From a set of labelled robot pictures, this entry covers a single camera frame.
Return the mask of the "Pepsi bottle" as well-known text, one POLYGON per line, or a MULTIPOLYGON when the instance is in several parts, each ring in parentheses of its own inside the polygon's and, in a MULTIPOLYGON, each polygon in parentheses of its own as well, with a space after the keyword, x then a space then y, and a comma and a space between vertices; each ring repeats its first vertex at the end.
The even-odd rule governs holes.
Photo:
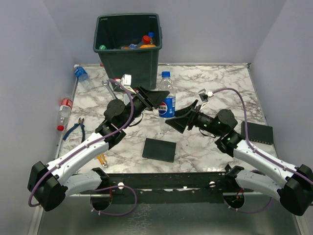
POLYGON ((161 77, 162 80, 159 84, 159 90, 169 92, 158 109, 160 130, 165 134, 167 131, 171 130, 171 127, 167 125, 165 121, 175 116, 176 88, 169 71, 163 71, 161 77))

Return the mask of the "orange object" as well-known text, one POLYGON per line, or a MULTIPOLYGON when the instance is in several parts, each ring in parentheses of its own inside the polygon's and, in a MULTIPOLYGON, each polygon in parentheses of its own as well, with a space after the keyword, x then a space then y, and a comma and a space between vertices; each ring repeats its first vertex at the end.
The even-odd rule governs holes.
POLYGON ((156 45, 154 44, 147 44, 147 45, 140 46, 140 48, 154 48, 154 47, 156 47, 156 45))

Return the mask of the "blue cap water bottle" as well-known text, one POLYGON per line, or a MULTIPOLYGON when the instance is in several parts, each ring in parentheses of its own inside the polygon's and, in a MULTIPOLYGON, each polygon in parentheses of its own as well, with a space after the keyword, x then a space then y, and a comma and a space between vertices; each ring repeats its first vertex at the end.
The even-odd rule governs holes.
POLYGON ((129 45, 129 49, 135 49, 136 46, 137 46, 137 45, 135 45, 135 44, 130 44, 130 45, 129 45))

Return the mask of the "small red cap bottle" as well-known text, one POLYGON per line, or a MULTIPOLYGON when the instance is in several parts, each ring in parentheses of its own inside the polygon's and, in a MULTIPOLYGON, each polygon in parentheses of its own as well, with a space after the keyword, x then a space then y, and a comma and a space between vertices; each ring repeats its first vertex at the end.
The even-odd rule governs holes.
POLYGON ((141 39, 141 41, 136 45, 136 48, 140 48, 144 45, 149 45, 151 42, 151 38, 148 35, 144 35, 141 39))

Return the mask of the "blue label water bottle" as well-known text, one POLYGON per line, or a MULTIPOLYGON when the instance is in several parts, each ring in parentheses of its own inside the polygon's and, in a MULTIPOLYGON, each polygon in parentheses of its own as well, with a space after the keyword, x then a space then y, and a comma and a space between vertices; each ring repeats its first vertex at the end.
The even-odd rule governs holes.
POLYGON ((149 32, 148 36, 150 38, 150 44, 155 45, 155 33, 154 32, 149 32))

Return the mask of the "green crushed bottle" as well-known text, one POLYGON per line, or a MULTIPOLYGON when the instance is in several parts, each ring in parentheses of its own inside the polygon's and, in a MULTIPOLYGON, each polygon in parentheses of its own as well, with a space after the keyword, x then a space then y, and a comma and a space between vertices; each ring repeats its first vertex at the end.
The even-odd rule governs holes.
POLYGON ((99 47, 99 49, 100 49, 100 50, 106 50, 107 48, 106 48, 105 45, 101 45, 101 46, 99 47))

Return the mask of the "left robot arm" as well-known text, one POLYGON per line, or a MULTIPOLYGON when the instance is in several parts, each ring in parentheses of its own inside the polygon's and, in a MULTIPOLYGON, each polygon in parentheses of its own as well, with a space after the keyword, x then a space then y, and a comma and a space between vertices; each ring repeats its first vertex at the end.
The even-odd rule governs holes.
POLYGON ((85 174, 77 174, 77 171, 97 155, 117 145, 126 135, 123 130, 144 110, 157 109, 169 92, 150 91, 139 86, 134 95, 129 92, 126 95, 130 100, 128 104, 118 98, 108 103, 104 121, 85 141, 47 164, 38 161, 32 166, 27 185, 30 207, 41 206, 48 212, 70 195, 107 190, 108 181, 102 170, 93 169, 85 174))

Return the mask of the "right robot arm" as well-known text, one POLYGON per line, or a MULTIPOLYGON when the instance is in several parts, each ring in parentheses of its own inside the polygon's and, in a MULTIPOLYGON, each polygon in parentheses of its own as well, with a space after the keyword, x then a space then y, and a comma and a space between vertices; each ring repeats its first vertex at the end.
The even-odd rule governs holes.
POLYGON ((281 203, 292 214, 302 216, 313 202, 313 171, 306 165, 295 166, 249 144, 234 128, 237 121, 228 109, 220 110, 215 117, 200 111, 197 101, 176 112, 165 122, 180 133, 198 127, 214 136, 218 149, 242 160, 261 171, 253 173, 242 167, 231 169, 225 178, 229 191, 251 189, 281 203))

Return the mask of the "dark green bin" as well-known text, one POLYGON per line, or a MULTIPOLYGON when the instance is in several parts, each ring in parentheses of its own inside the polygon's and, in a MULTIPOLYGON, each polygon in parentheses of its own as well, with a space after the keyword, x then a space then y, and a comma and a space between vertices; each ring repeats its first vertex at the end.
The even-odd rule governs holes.
POLYGON ((93 51, 99 55, 108 78, 132 76, 132 87, 148 90, 157 87, 159 51, 162 49, 162 31, 156 13, 103 15, 97 18, 93 51), (121 49, 137 45, 144 35, 155 33, 154 48, 121 49))

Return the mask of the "white smartphone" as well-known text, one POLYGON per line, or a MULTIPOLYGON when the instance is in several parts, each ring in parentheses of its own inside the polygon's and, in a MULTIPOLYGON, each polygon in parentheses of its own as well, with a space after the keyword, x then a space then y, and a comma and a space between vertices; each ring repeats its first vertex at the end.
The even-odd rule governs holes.
POLYGON ((128 105, 131 99, 132 99, 132 96, 128 96, 127 94, 123 95, 123 101, 125 105, 128 105))

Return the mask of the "black flat box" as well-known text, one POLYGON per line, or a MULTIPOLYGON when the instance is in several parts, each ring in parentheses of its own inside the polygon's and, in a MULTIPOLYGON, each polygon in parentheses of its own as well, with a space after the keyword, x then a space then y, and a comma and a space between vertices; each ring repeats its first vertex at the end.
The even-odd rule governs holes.
POLYGON ((175 142, 146 138, 142 157, 173 163, 175 159, 176 146, 177 144, 175 142))

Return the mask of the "steel wrench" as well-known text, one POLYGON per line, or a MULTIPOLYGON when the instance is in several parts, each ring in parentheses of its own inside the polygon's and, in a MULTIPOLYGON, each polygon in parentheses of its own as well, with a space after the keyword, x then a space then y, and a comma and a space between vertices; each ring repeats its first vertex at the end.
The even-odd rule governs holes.
POLYGON ((102 85, 108 90, 109 94, 111 95, 111 97, 113 99, 117 99, 113 89, 110 86, 110 82, 108 80, 107 81, 102 81, 102 85))

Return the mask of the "blue water bottle far left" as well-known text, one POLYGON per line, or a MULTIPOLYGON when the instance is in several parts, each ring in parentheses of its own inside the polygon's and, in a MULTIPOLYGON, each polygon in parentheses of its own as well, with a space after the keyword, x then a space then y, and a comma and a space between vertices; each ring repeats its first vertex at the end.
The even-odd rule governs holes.
POLYGON ((85 88, 85 90, 91 90, 94 88, 93 82, 82 66, 74 65, 74 74, 78 82, 85 88))

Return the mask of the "yellow utility knife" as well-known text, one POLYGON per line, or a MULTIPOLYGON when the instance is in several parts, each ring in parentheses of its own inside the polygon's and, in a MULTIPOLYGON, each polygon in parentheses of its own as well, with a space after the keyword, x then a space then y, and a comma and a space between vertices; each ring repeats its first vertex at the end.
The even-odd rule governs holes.
POLYGON ((107 160, 105 159, 104 154, 98 155, 97 158, 98 158, 98 160, 99 160, 99 162, 100 162, 102 167, 104 167, 104 168, 108 167, 108 163, 107 163, 107 160))

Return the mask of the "red cola bottle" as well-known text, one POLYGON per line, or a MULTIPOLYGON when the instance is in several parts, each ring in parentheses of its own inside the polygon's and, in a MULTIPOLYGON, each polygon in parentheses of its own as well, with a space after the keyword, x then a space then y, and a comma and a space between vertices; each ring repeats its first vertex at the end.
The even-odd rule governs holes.
POLYGON ((69 116, 71 114, 73 106, 73 101, 69 95, 62 99, 59 111, 58 111, 58 122, 57 130, 64 131, 66 125, 68 124, 69 116))

